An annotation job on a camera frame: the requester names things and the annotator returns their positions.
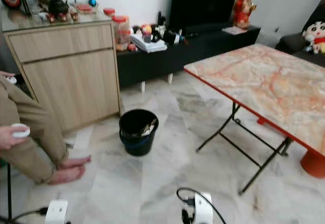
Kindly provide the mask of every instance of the black cable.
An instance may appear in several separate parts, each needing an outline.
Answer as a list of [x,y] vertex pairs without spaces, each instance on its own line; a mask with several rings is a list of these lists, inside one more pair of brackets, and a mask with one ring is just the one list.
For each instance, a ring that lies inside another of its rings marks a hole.
[[31,215],[31,214],[46,215],[47,210],[48,210],[48,207],[43,207],[43,208],[40,208],[40,209],[37,209],[37,210],[28,211],[28,212],[22,213],[20,215],[17,215],[11,221],[16,221],[16,220],[22,218],[23,216]]
[[198,195],[200,195],[207,203],[209,203],[209,205],[211,205],[211,207],[213,208],[213,210],[218,214],[218,216],[220,217],[220,219],[221,219],[221,221],[222,221],[222,223],[223,224],[227,224],[225,221],[224,221],[224,219],[223,219],[223,217],[221,216],[221,214],[219,213],[219,211],[217,210],[217,208],[215,208],[214,207],[214,205],[207,199],[207,198],[205,198],[200,192],[198,192],[198,191],[196,191],[196,190],[194,190],[194,189],[192,189],[192,188],[189,188],[189,187],[180,187],[179,189],[177,189],[177,191],[176,191],[176,195],[177,195],[177,197],[182,201],[182,202],[185,202],[186,203],[186,200],[185,199],[183,199],[183,198],[181,198],[180,196],[179,196],[179,192],[180,191],[183,191],[183,190],[186,190],[186,191],[190,191],[190,192],[193,192],[193,193],[196,193],[196,194],[198,194]]

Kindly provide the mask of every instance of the tv screen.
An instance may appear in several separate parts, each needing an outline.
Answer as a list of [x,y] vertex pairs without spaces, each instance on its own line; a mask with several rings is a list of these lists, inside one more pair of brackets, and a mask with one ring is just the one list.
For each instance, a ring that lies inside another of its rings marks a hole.
[[235,0],[172,0],[169,28],[229,21]]

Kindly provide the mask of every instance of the floor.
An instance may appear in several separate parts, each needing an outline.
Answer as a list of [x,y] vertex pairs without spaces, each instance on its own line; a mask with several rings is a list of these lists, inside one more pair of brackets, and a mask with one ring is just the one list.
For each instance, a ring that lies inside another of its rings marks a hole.
[[[14,214],[48,205],[52,199],[69,201],[67,220],[72,224],[177,224],[182,223],[182,204],[175,191],[188,186],[210,192],[214,205],[228,224],[323,224],[325,180],[309,176],[300,166],[306,152],[293,143],[289,157],[277,156],[243,195],[238,190],[257,170],[256,166],[223,138],[214,138],[199,154],[195,148],[213,134],[231,112],[232,103],[186,73],[146,83],[146,92],[133,86],[121,92],[125,111],[145,108],[159,118],[152,151],[144,157],[126,154],[118,135],[118,118],[111,118],[70,135],[72,157],[92,154],[86,175],[60,185],[34,185],[13,174]],[[283,136],[256,123],[241,109],[242,122],[279,145]],[[225,134],[260,162],[268,148],[230,123]],[[1,182],[0,211],[6,213],[6,188]],[[29,224],[44,218],[29,216]],[[214,223],[221,223],[214,216]]]

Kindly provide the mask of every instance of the sofa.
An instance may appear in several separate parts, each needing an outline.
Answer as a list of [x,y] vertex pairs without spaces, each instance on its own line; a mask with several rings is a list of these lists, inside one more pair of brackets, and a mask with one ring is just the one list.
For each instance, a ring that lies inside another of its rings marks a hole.
[[[320,4],[309,20],[306,22],[302,31],[306,30],[309,25],[316,21],[325,21],[325,3]],[[284,36],[280,39],[280,42],[276,45],[275,49],[307,60],[319,66],[325,67],[325,54],[310,54],[304,51],[304,48],[309,43],[302,37],[302,32],[298,34]]]

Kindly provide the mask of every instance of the black bucket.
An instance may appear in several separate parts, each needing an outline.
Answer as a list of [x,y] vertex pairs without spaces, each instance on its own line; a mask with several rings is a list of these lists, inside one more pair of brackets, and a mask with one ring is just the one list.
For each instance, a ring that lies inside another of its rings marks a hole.
[[[151,124],[154,120],[154,128],[151,133],[147,136],[139,135],[146,125]],[[129,154],[143,156],[150,152],[159,125],[155,114],[142,109],[128,111],[120,118],[119,125],[120,139]]]

